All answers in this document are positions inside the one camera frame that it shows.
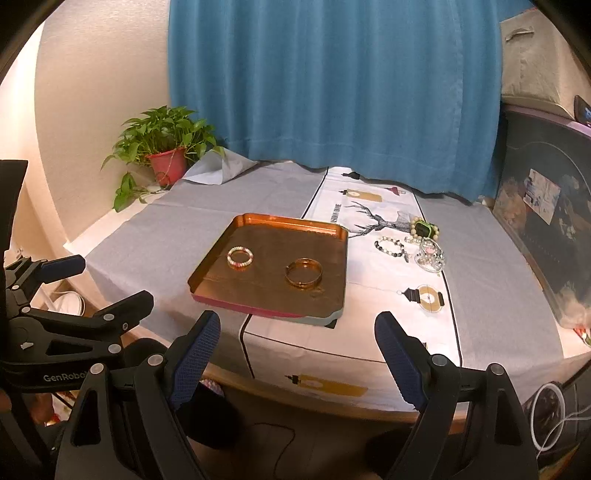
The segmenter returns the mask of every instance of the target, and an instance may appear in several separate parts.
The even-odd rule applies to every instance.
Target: tray
[[[349,232],[332,223],[245,213],[226,228],[188,280],[201,303],[243,313],[328,325],[343,313]],[[252,264],[228,265],[232,247],[249,248]],[[322,264],[321,282],[300,290],[285,279],[285,267],[297,258]]]

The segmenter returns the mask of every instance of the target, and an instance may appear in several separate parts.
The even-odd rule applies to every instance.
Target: fabric storage box
[[[537,9],[501,22],[504,103],[574,119],[574,97],[591,103],[591,81],[567,41]]]
[[[523,107],[507,106],[505,115],[505,167],[493,214],[558,322],[591,327],[591,128]]]

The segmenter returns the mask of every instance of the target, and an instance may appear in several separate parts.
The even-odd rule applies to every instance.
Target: dark floor
[[[392,424],[301,410],[229,387],[224,391],[246,428],[231,452],[191,443],[212,480],[379,480],[364,465],[363,447]],[[291,429],[295,439],[285,449]]]

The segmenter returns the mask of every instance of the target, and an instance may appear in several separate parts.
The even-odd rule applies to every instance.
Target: curtain
[[[494,197],[498,22],[493,0],[171,0],[171,100],[253,160]]]

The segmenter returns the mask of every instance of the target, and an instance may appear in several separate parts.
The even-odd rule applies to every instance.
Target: black and white beaded bracelet
[[[382,247],[379,244],[380,242],[392,242],[394,245],[397,245],[398,247],[400,247],[400,252],[392,252],[390,250],[387,250],[386,248]],[[404,250],[404,245],[402,243],[400,243],[400,240],[395,240],[394,238],[390,238],[388,236],[381,236],[374,242],[374,246],[379,251],[384,252],[385,254],[388,254],[392,257],[404,256],[404,259],[408,262],[408,256],[406,255],[406,252]]]

